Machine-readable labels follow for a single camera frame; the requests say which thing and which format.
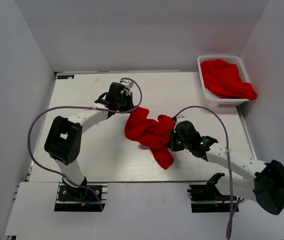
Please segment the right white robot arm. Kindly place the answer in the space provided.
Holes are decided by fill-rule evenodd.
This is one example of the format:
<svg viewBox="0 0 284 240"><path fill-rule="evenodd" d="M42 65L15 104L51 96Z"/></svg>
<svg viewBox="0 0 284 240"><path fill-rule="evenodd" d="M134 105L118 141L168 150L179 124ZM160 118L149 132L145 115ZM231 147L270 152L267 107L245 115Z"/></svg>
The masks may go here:
<svg viewBox="0 0 284 240"><path fill-rule="evenodd" d="M189 121L179 122L170 132L169 148L188 150L196 158L220 165L239 177L215 173L206 183L190 185L188 192L197 204L235 201L239 198L256 202L272 215L284 209L284 166L277 160L264 162L235 151L227 151L216 139L201 136Z"/></svg>

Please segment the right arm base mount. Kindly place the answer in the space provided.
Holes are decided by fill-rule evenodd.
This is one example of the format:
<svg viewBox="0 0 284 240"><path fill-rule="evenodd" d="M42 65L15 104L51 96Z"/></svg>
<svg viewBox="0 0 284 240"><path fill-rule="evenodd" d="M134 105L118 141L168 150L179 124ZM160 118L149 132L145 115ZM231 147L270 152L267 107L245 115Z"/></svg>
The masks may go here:
<svg viewBox="0 0 284 240"><path fill-rule="evenodd" d="M228 213L230 210L230 195L224 194L217 184L225 180L224 173L215 173L208 181L193 182L187 190L192 213Z"/></svg>

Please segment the red t-shirt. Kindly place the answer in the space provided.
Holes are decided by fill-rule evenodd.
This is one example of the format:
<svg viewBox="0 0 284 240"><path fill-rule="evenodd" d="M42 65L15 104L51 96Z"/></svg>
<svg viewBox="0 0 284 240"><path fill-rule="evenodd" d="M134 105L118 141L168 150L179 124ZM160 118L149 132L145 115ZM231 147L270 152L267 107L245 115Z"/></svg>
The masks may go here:
<svg viewBox="0 0 284 240"><path fill-rule="evenodd" d="M137 107L126 121L124 133L127 139L150 148L154 159L163 169L168 169L174 158L168 150L170 131L175 127L171 117L161 114L157 120L148 118L149 110Z"/></svg>

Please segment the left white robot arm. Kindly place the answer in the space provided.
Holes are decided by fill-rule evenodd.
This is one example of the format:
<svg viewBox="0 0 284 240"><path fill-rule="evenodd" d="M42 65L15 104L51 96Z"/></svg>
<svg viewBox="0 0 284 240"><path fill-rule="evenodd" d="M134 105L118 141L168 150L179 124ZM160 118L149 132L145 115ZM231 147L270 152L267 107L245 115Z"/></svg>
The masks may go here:
<svg viewBox="0 0 284 240"><path fill-rule="evenodd" d="M109 119L116 113L133 112L131 88L137 83L124 77L113 82L107 92L101 94L94 105L78 114L54 118L47 136L44 150L59 166L63 182L70 186L70 194L78 200L87 195L87 180L80 170L78 156L82 135L91 127Z"/></svg>

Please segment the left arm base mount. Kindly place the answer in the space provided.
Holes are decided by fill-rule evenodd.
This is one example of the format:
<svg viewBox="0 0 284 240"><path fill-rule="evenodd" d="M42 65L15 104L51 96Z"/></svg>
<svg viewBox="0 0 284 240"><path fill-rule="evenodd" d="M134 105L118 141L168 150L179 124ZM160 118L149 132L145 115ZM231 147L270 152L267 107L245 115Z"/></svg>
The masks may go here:
<svg viewBox="0 0 284 240"><path fill-rule="evenodd" d="M88 189L71 188L64 183L59 183L55 212L81 212L100 213L102 209L95 195L98 196L102 208L107 200L107 184L94 184L89 186L95 193Z"/></svg>

